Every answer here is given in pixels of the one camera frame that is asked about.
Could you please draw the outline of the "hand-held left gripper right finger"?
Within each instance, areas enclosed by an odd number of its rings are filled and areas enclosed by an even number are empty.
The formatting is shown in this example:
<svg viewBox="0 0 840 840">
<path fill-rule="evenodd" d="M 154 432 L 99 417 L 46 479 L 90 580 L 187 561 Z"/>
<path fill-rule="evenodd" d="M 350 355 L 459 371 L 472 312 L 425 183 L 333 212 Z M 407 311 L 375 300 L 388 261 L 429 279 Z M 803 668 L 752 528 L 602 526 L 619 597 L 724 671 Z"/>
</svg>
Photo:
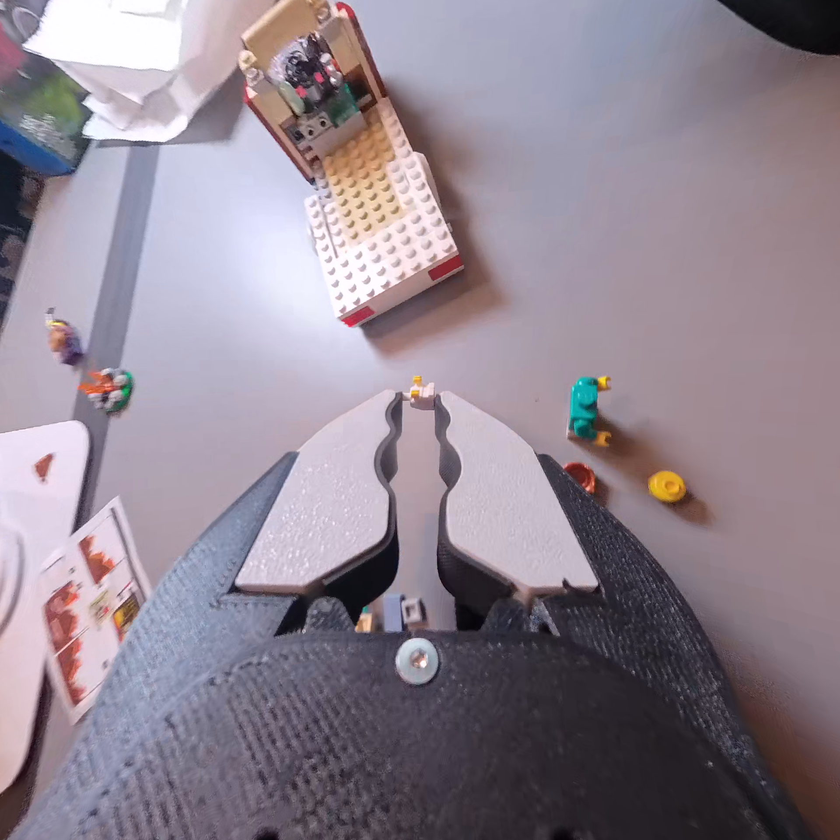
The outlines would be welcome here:
<svg viewBox="0 0 840 840">
<path fill-rule="evenodd" d="M 533 448 L 453 392 L 435 401 L 437 568 L 453 597 L 594 592 L 598 580 Z"/>
</svg>

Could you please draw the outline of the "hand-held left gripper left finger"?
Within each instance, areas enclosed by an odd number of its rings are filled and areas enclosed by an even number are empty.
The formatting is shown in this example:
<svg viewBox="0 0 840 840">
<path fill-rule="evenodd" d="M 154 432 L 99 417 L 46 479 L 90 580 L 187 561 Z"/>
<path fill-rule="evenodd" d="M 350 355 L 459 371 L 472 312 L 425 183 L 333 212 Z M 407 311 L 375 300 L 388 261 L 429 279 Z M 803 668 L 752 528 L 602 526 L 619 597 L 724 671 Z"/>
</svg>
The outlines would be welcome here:
<svg viewBox="0 0 840 840">
<path fill-rule="evenodd" d="M 382 391 L 300 447 L 238 572 L 240 591 L 311 594 L 387 547 L 402 420 L 402 394 Z"/>
</svg>

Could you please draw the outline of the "green minifigure torso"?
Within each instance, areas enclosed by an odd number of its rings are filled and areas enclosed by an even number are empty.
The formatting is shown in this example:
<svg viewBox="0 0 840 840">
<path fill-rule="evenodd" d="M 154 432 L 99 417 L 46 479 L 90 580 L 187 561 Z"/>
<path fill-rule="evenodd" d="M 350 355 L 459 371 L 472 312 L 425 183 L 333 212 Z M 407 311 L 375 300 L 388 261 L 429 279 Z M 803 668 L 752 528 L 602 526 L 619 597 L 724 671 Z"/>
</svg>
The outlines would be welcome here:
<svg viewBox="0 0 840 840">
<path fill-rule="evenodd" d="M 596 447 L 610 445 L 612 434 L 598 428 L 599 395 L 612 389 L 612 378 L 583 376 L 570 390 L 570 409 L 566 436 L 568 439 L 582 440 Z"/>
</svg>

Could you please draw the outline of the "lego sticker sheet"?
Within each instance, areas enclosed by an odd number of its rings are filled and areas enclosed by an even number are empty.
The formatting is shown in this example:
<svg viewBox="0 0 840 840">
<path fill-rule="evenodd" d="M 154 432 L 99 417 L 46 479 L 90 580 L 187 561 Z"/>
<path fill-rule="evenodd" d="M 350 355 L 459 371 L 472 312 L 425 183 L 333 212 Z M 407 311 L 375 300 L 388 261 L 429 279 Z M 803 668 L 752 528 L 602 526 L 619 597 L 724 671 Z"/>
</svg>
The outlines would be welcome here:
<svg viewBox="0 0 840 840">
<path fill-rule="evenodd" d="M 47 675 L 75 725 L 95 704 L 151 594 L 119 497 L 48 557 L 36 591 Z"/>
</svg>

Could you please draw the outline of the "small lego campfire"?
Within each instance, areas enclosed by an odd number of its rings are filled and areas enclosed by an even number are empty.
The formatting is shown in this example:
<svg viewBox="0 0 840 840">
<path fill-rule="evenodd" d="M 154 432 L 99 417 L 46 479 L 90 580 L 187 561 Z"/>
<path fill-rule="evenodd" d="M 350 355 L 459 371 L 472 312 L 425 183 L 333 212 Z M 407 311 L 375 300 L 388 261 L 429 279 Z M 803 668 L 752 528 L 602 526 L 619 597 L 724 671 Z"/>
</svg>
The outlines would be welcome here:
<svg viewBox="0 0 840 840">
<path fill-rule="evenodd" d="M 109 416 L 120 414 L 130 404 L 133 388 L 133 374 L 119 367 L 91 371 L 77 387 L 94 407 Z"/>
</svg>

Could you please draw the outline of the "white book stand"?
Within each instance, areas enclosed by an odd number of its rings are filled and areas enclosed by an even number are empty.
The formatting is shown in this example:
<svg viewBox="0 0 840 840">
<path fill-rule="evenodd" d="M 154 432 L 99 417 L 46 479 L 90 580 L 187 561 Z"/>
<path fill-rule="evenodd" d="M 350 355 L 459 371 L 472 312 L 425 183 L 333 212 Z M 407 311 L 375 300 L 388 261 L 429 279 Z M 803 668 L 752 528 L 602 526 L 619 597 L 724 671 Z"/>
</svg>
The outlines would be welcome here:
<svg viewBox="0 0 840 840">
<path fill-rule="evenodd" d="M 1 435 L 1 791 L 28 756 L 44 676 L 39 570 L 73 529 L 89 447 L 89 432 L 78 421 Z M 33 464 L 52 452 L 43 486 Z"/>
</svg>

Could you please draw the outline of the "white tan lego house model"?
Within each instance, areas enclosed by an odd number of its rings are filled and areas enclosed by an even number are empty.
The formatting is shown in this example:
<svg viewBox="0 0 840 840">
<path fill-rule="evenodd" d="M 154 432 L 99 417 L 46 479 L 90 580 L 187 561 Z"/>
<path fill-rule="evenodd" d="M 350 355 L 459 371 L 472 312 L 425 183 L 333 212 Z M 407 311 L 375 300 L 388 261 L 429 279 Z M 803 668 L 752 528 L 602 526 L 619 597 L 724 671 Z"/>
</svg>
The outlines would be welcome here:
<svg viewBox="0 0 840 840">
<path fill-rule="evenodd" d="M 311 186 L 334 317 L 355 328 L 464 268 L 427 158 L 345 2 L 277 2 L 242 34 L 245 103 Z"/>
</svg>

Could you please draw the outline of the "purple minifigure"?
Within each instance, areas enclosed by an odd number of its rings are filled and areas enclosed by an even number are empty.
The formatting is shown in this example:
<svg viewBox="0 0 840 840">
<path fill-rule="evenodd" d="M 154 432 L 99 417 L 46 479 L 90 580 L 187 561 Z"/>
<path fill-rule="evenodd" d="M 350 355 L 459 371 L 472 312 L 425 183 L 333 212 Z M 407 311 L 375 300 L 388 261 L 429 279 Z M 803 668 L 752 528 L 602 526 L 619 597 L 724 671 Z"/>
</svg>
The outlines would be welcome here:
<svg viewBox="0 0 840 840">
<path fill-rule="evenodd" d="M 76 328 L 68 321 L 58 318 L 53 308 L 45 312 L 45 327 L 49 350 L 55 359 L 60 364 L 75 367 L 84 356 Z"/>
</svg>

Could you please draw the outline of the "white paper bag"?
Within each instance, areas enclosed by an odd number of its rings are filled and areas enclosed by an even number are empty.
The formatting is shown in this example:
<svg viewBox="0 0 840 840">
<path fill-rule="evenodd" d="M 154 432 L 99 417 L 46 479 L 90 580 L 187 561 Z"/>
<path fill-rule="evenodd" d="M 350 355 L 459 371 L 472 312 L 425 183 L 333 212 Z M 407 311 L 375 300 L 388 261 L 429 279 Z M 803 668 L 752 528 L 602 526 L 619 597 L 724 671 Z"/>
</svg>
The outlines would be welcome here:
<svg viewBox="0 0 840 840">
<path fill-rule="evenodd" d="M 91 140 L 164 143 L 235 71 L 271 2 L 48 2 L 24 49 L 87 92 Z"/>
</svg>

